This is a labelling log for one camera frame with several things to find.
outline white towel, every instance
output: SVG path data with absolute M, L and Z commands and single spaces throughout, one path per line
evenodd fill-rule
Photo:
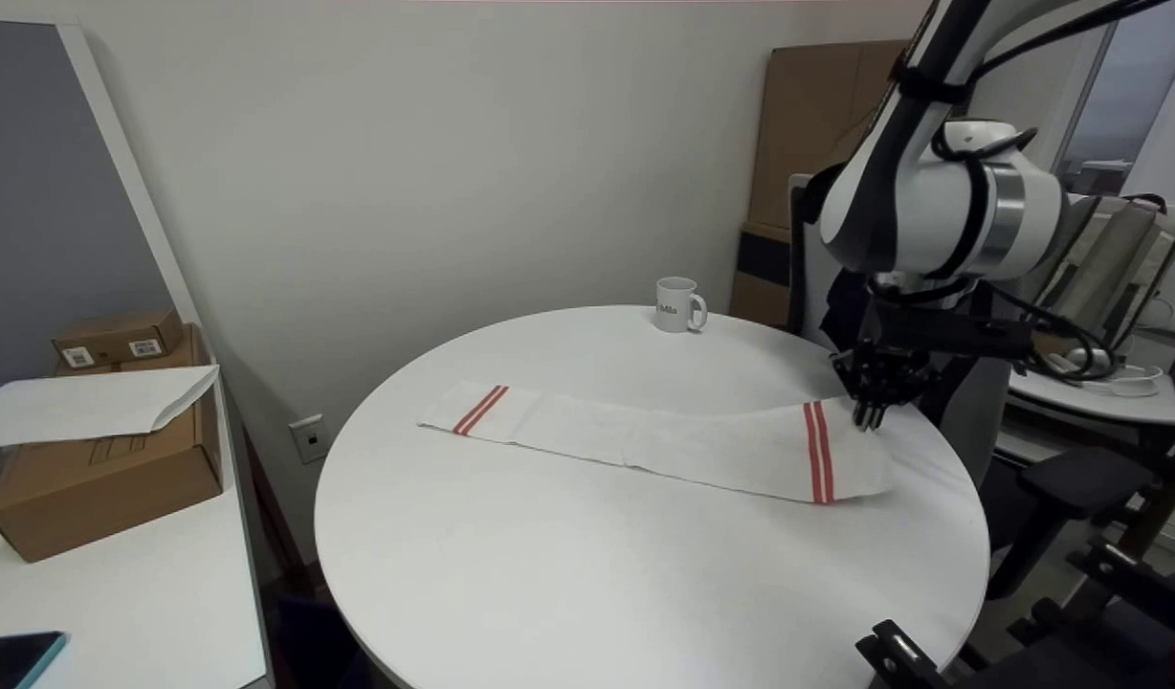
M 828 398 L 760 412 L 688 416 L 494 381 L 442 398 L 425 429 L 546 455 L 649 472 L 720 490 L 834 505 L 888 490 L 888 450 Z

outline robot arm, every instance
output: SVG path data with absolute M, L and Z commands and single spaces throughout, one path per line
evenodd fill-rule
M 1025 361 L 1025 324 L 949 319 L 958 284 L 1013 284 L 1049 251 L 1064 187 L 1023 156 L 1031 134 L 1008 124 L 953 124 L 990 51 L 1017 28 L 1079 0 L 933 0 L 917 43 L 897 65 L 897 93 L 861 149 L 809 187 L 803 217 L 845 270 L 865 274 L 870 311 L 859 346 L 842 346 L 851 394 L 875 412 L 916 401 L 921 374 L 945 356 Z M 1097 11 L 1049 32 L 1079 34 L 1162 0 L 1107 0 Z

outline round white table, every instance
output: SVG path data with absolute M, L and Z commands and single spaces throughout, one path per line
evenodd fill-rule
M 976 625 L 986 524 L 949 444 L 888 408 L 893 494 L 745 497 L 417 429 L 458 379 L 737 412 L 842 394 L 828 351 L 736 319 L 556 311 L 392 374 L 318 483 L 318 556 L 352 630 L 417 689 L 832 689 L 901 619 L 937 662 Z

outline white mug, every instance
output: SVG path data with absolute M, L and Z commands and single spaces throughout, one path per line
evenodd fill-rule
M 656 293 L 656 324 L 667 333 L 700 333 L 707 302 L 697 293 L 697 279 L 663 274 Z

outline gray wall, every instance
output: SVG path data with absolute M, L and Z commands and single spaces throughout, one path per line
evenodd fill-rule
M 0 379 L 69 323 L 168 306 L 54 28 L 0 24 Z

